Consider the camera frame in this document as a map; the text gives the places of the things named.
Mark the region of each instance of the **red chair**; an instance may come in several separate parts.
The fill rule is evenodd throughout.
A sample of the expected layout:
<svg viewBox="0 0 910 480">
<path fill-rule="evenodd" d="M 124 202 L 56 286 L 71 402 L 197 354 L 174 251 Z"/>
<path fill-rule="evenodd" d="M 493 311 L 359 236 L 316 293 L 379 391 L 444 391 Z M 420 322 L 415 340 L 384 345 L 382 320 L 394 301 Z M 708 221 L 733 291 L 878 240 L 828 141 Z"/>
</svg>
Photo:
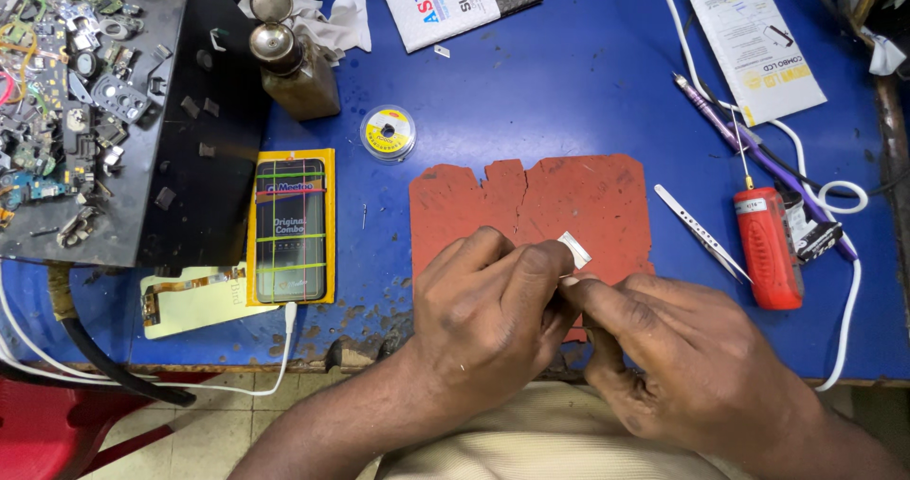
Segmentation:
<svg viewBox="0 0 910 480">
<path fill-rule="evenodd" d="M 199 383 L 215 373 L 160 374 Z M 125 393 L 35 386 L 0 377 L 0 478 L 69 480 L 174 433 L 161 426 L 98 452 L 111 427 L 153 401 Z"/>
</svg>

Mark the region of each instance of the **cracked heat mat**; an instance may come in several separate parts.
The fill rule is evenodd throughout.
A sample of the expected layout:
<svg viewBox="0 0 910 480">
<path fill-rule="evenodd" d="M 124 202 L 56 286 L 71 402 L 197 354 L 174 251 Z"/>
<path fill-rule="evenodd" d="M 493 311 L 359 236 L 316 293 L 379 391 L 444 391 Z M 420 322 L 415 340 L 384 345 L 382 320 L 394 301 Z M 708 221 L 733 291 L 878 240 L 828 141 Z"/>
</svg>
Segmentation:
<svg viewBox="0 0 910 480">
<path fill-rule="evenodd" d="M 556 240 L 568 230 L 593 260 L 585 266 L 610 284 L 648 262 L 651 228 L 642 164 L 626 155 L 544 159 L 525 171 L 519 160 L 486 167 L 477 184 L 469 168 L 440 164 L 410 183 L 412 267 L 416 278 L 446 245 L 492 226 L 515 245 Z M 585 341 L 572 329 L 566 341 Z"/>
</svg>

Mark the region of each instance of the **blue table surface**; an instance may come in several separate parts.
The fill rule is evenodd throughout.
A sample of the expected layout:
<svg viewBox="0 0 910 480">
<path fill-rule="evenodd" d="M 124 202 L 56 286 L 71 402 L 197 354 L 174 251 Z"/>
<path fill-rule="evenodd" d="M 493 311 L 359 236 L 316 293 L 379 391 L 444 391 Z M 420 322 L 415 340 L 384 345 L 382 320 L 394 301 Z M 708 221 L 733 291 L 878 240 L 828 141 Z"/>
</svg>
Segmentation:
<svg viewBox="0 0 910 480">
<path fill-rule="evenodd" d="M 882 143 L 868 53 L 838 33 L 817 0 L 775 1 L 828 98 L 784 119 L 802 137 L 809 174 L 822 182 L 877 186 L 878 163 L 865 158 L 866 151 L 877 158 Z M 337 303 L 301 307 L 292 359 L 321 359 L 343 335 L 381 339 L 392 323 L 410 316 L 411 288 L 401 287 L 411 276 L 408 184 L 439 163 L 469 166 L 482 177 L 493 160 L 520 159 L 529 168 L 547 157 L 625 153 L 643 163 L 649 187 L 663 184 L 744 264 L 731 202 L 742 187 L 742 165 L 673 84 L 671 72 L 685 69 L 664 0 L 544 0 L 444 41 L 451 58 L 429 47 L 406 54 L 385 0 L 367 3 L 373 51 L 350 50 L 336 68 L 342 113 L 299 124 L 275 106 L 263 141 L 264 149 L 337 152 Z M 677 6 L 688 13 L 687 0 Z M 701 76 L 729 101 L 698 25 L 689 37 Z M 360 143 L 364 113 L 381 104 L 407 109 L 417 123 L 418 146 L 398 165 L 372 160 Z M 769 126 L 757 131 L 795 165 L 787 137 Z M 757 168 L 752 172 L 757 186 L 772 183 Z M 369 209 L 365 230 L 363 204 Z M 853 274 L 844 258 L 829 252 L 803 269 L 801 309 L 763 311 L 651 190 L 648 210 L 650 258 L 659 275 L 726 291 L 790 368 L 804 377 L 828 375 Z M 844 216 L 864 270 L 844 378 L 910 379 L 892 218 L 883 197 Z M 150 341 L 139 314 L 143 273 L 85 285 L 90 272 L 74 273 L 74 299 L 85 327 L 117 361 L 249 365 L 280 359 L 272 349 L 273 335 L 283 335 L 280 311 Z M 5 262 L 3 274 L 12 309 L 32 340 L 55 358 L 83 362 L 51 316 L 44 268 Z M 314 326 L 319 333 L 306 337 Z M 8 338 L 6 322 L 3 333 Z M 567 344 L 563 351 L 579 347 Z M 22 359 L 36 358 L 17 342 L 14 350 Z M 571 367 L 582 367 L 585 355 L 575 357 Z"/>
</svg>

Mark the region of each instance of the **floor tile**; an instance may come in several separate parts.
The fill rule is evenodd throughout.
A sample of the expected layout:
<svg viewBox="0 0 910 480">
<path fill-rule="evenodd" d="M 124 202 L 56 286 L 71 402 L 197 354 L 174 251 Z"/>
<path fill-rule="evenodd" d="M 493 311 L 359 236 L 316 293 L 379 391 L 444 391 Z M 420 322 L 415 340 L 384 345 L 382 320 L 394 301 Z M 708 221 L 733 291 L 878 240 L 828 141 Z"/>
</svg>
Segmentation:
<svg viewBox="0 0 910 480">
<path fill-rule="evenodd" d="M 278 381 L 277 373 L 256 373 L 253 385 L 256 391 L 268 391 L 275 387 Z M 299 373 L 285 373 L 281 379 L 279 390 L 268 396 L 254 396 L 253 410 L 255 411 L 286 411 L 290 406 L 298 401 L 298 382 L 300 381 Z"/>
<path fill-rule="evenodd" d="M 266 431 L 272 422 L 284 415 L 284 411 L 253 411 L 253 429 L 250 433 L 250 442 L 256 443 L 256 439 Z"/>
<path fill-rule="evenodd" d="M 224 480 L 249 448 L 251 411 L 177 409 L 193 421 L 174 434 L 170 477 Z"/>
<path fill-rule="evenodd" d="M 175 417 L 174 409 L 139 409 L 118 421 L 105 438 L 101 449 L 119 444 L 127 439 L 141 435 L 153 428 L 170 424 Z M 98 469 L 90 480 L 160 480 L 169 477 L 171 466 L 171 446 L 174 435 L 142 448 L 111 462 Z"/>
<path fill-rule="evenodd" d="M 253 373 L 222 373 L 202 382 L 207 385 L 233 386 L 235 388 L 252 390 Z M 253 407 L 253 397 L 249 394 L 235 393 L 217 389 L 189 388 L 187 390 L 196 395 L 196 404 L 188 407 L 191 410 L 249 410 Z M 174 407 L 171 404 L 156 403 L 152 408 Z"/>
<path fill-rule="evenodd" d="M 342 373 L 341 369 L 337 366 L 329 370 L 328 373 L 301 373 L 298 399 L 306 398 L 320 389 L 327 388 L 348 377 L 350 377 L 350 375 Z"/>
</svg>

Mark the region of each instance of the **phone screen replacement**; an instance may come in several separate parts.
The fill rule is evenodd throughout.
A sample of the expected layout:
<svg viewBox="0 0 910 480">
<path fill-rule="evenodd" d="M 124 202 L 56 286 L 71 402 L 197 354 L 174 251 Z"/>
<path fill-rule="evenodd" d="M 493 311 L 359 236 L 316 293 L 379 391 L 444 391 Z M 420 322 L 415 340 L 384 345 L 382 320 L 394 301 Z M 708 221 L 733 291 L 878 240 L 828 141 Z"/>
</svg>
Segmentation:
<svg viewBox="0 0 910 480">
<path fill-rule="evenodd" d="M 272 160 L 256 170 L 256 300 L 326 293 L 326 174 L 321 160 Z"/>
</svg>

